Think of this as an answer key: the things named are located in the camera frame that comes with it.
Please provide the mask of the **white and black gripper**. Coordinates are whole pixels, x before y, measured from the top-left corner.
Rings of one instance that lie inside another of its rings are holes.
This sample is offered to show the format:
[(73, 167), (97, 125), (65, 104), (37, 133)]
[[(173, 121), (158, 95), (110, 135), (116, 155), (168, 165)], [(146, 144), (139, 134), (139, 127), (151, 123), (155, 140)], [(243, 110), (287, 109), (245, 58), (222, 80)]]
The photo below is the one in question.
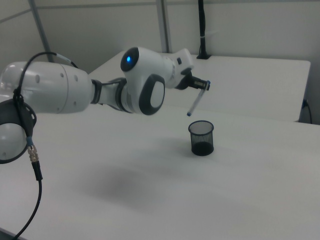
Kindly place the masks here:
[(178, 90), (184, 90), (189, 86), (192, 79), (193, 88), (204, 88), (208, 91), (211, 86), (209, 80), (205, 81), (197, 77), (192, 78), (192, 69), (194, 68), (194, 62), (189, 50), (184, 48), (171, 55), (171, 59), (174, 62), (175, 70), (173, 75), (173, 88)]

